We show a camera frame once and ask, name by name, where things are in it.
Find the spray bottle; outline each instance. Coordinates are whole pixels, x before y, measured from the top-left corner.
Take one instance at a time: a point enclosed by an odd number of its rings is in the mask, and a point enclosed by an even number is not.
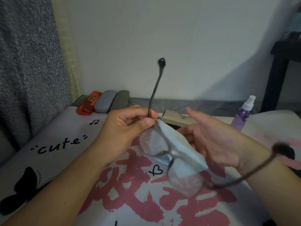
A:
[[[239,108],[237,114],[235,115],[231,126],[241,131],[248,119],[251,115],[251,110],[254,106],[255,96],[251,95],[249,99],[243,104],[241,108]]]

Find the right hand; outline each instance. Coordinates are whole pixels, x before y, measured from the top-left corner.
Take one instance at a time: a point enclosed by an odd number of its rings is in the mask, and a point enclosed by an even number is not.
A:
[[[232,126],[202,112],[186,108],[187,114],[198,123],[178,129],[190,145],[207,162],[221,166],[243,168],[253,153],[263,145],[239,132]]]

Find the white wall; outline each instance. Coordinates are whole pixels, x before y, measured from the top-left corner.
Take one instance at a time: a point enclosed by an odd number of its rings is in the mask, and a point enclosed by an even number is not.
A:
[[[86,94],[262,100],[278,40],[300,0],[64,0]],[[289,67],[280,101],[301,102],[301,65]]]

